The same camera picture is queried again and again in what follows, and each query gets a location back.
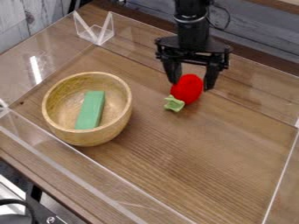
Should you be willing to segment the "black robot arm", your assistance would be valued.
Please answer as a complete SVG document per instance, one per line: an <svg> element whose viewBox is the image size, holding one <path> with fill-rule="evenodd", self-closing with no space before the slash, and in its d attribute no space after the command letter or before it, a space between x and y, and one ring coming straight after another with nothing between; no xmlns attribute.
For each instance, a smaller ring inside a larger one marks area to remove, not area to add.
<svg viewBox="0 0 299 224"><path fill-rule="evenodd" d="M233 48L212 36L213 0L174 0L177 34L155 40L155 57L163 63L169 81L180 82L184 63L206 67L204 90L214 89L220 74L230 68Z"/></svg>

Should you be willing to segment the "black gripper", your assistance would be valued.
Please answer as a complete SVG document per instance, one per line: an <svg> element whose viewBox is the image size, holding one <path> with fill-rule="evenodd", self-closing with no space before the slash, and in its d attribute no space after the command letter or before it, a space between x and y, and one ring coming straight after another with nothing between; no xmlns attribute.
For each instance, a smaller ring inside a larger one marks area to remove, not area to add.
<svg viewBox="0 0 299 224"><path fill-rule="evenodd" d="M208 67L205 90L216 87L220 73L230 67L232 48L212 37L208 17L176 17L178 33L155 40L157 58L163 63L169 81L177 84L182 74L182 64Z"/></svg>

